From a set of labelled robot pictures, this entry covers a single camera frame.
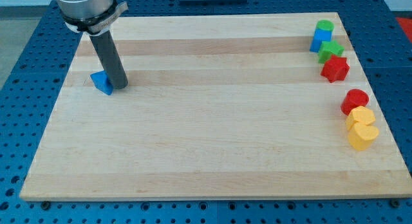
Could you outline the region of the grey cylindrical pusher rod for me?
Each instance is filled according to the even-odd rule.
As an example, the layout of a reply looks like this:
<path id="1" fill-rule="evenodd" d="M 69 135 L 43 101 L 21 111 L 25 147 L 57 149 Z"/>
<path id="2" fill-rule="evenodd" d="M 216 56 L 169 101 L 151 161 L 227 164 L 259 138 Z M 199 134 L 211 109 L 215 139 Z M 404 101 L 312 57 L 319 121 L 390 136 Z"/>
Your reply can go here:
<path id="1" fill-rule="evenodd" d="M 117 52 L 110 31 L 90 37 L 100 63 L 114 89 L 124 89 L 128 85 L 126 72 Z"/>

